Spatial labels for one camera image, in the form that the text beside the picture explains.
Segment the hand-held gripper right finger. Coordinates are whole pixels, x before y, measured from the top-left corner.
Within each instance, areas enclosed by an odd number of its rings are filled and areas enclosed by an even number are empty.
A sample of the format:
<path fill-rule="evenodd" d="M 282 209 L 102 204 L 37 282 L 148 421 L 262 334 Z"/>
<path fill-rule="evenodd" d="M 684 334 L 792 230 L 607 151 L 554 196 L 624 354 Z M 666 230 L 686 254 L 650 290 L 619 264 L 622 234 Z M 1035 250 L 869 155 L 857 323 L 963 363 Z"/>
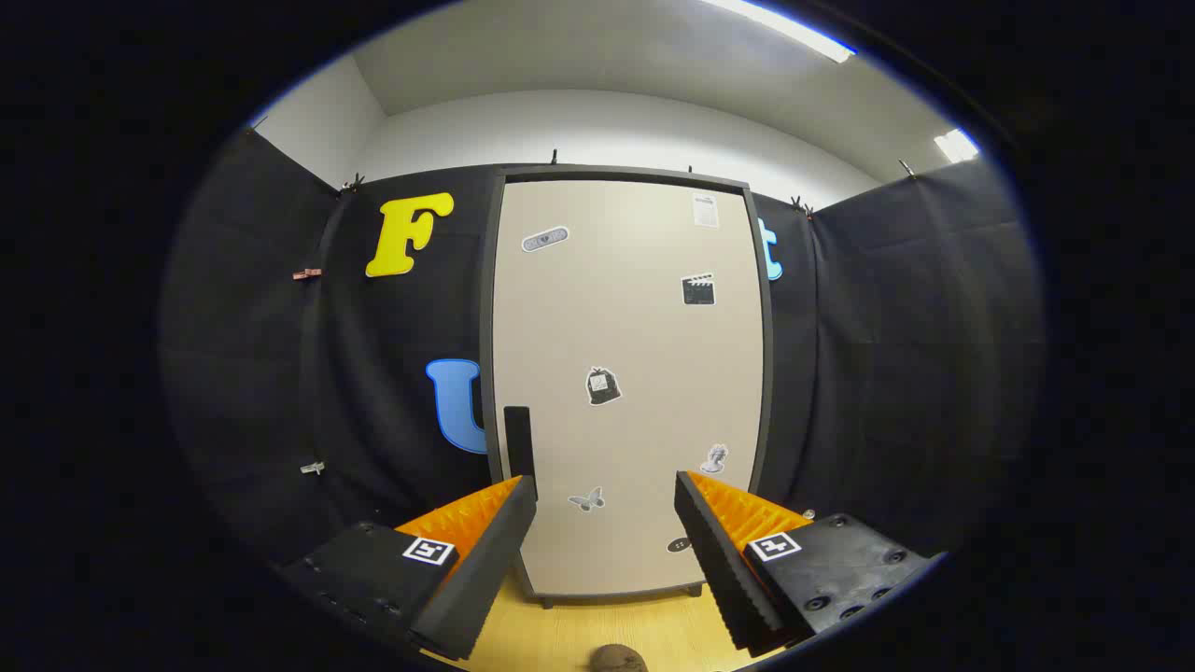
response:
<path fill-rule="evenodd" d="M 862 520 L 811 520 L 691 469 L 674 508 L 731 642 L 758 658 L 831 637 L 921 581 L 920 554 Z"/>

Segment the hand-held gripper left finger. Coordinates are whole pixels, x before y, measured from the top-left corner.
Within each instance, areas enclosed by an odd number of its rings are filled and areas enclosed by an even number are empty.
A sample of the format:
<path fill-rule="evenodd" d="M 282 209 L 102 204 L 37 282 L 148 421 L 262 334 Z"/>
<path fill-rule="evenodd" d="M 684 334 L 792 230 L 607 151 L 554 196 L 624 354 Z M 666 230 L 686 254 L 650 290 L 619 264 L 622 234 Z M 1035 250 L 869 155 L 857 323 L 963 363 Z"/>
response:
<path fill-rule="evenodd" d="M 513 476 L 410 523 L 355 523 L 281 568 L 315 607 L 397 650 L 472 655 L 537 513 Z"/>

